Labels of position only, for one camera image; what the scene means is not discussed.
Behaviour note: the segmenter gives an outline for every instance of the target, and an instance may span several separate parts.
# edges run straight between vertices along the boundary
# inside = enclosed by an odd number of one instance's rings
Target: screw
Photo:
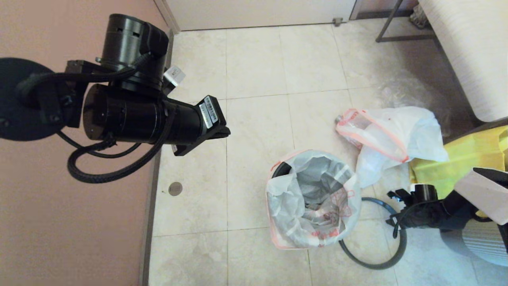
[[[11,125],[9,120],[7,120],[6,118],[0,118],[0,126],[2,126],[2,127],[8,127],[9,125]]]

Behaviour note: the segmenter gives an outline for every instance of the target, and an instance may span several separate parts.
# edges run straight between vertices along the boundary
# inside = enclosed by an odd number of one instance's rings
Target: plastic bag
[[[401,70],[390,80],[379,86],[378,95],[382,108],[399,108],[415,106],[430,110],[434,113],[439,125],[441,135],[448,137],[451,130],[451,110],[457,108],[449,101],[449,96],[438,91],[433,86],[421,80],[408,77],[411,72]]]
[[[424,108],[349,109],[336,130],[361,146],[356,166],[361,188],[377,182],[383,170],[413,158],[448,160],[439,123]]]
[[[357,177],[335,156],[315,150],[289,156],[287,175],[271,178],[266,197],[272,241],[279,249],[323,247],[346,237],[360,215]]]

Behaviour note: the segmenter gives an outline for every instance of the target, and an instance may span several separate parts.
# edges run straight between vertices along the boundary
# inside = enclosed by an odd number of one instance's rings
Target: tile floor
[[[457,92],[433,41],[377,44],[383,23],[372,19],[340,27],[261,27],[175,37],[173,64],[187,77],[170,96],[185,102],[217,97],[232,135],[207,141],[184,157],[163,148],[150,285],[505,283],[506,268],[452,252],[436,230],[409,230],[405,256],[383,271],[356,265],[338,245],[283,251],[270,241],[265,184],[280,157],[295,149],[319,149],[355,167],[358,150],[334,131],[334,119],[351,107],[384,106],[379,87],[396,76],[439,95]],[[412,32],[404,18],[388,31]],[[389,201],[387,191],[408,186],[407,172],[407,165],[387,171],[362,195]],[[167,190],[175,181],[183,184],[183,193],[170,196]],[[354,254],[381,262],[393,253],[398,242],[390,238],[385,216],[364,205],[346,239]]]

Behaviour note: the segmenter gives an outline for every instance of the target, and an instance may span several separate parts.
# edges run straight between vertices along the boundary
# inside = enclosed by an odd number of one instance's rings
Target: white label
[[[199,109],[201,110],[201,114],[203,115],[203,119],[205,120],[206,128],[212,127],[213,123],[210,119],[210,115],[208,114],[208,110],[205,103],[199,105]]]
[[[185,74],[177,66],[172,66],[164,73],[164,77],[177,87],[185,78]]]
[[[213,108],[212,100],[210,96],[205,97],[206,109],[210,113],[210,117],[212,118],[212,122],[215,123],[219,118],[217,117],[217,113],[215,113],[215,108]]]

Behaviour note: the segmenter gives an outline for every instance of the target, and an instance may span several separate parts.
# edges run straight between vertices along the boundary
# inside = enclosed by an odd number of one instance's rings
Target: door
[[[182,31],[349,20],[356,0],[166,0]]]

